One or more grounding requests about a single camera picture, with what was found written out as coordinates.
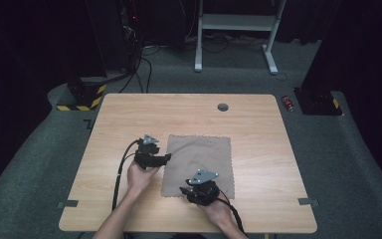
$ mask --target dark background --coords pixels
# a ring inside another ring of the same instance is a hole
[[[271,0],[206,0],[205,10],[274,14],[276,2],[272,6]],[[184,11],[176,0],[135,3],[142,36],[149,42],[181,48],[185,45],[181,39],[189,31],[195,36],[197,24],[192,24],[192,16],[198,6],[194,8],[194,1],[182,1]],[[319,77],[308,86],[344,92],[364,140],[382,168],[382,1],[342,1],[331,21],[339,3],[287,1],[277,40],[300,39],[303,44],[323,40],[319,51],[323,54],[316,56],[308,72],[317,72]],[[254,6],[263,10],[258,12]],[[84,59],[87,69],[96,68],[90,74],[101,72],[96,66],[101,63],[93,63],[99,51],[87,16],[85,1],[58,5],[44,0],[0,0],[0,174],[51,110],[47,92],[81,77],[76,69],[79,52],[88,57]]]

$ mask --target person's left hand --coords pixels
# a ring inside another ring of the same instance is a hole
[[[133,160],[128,169],[128,190],[141,194],[148,187],[158,170],[159,167],[144,170]]]

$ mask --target red object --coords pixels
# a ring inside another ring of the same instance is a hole
[[[284,103],[284,106],[285,106],[287,111],[293,112],[293,104],[290,101],[288,96],[283,96],[282,97],[282,102]]]

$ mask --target wooden table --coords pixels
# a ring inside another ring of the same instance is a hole
[[[218,104],[227,104],[226,112]],[[312,233],[316,222],[287,137],[276,99],[270,95],[109,94],[74,181],[60,228],[96,231],[110,213],[115,177],[126,148],[150,134],[160,140],[176,135],[217,135],[231,139],[235,199],[248,233]],[[124,165],[119,197],[126,189]],[[125,231],[217,232],[185,197],[161,196],[162,167],[142,196]]]

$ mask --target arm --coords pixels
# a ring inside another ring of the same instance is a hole
[[[220,199],[227,200],[223,194],[219,195]],[[229,239],[248,238],[233,221],[231,209],[225,203],[214,201],[208,206],[198,205],[209,217],[210,221],[222,230],[223,234]]]
[[[128,169],[128,189],[122,200],[110,215],[104,220],[94,238],[122,238],[123,228],[128,221],[135,202],[150,184],[151,178],[159,170],[153,167],[149,170],[141,169],[133,161]]]

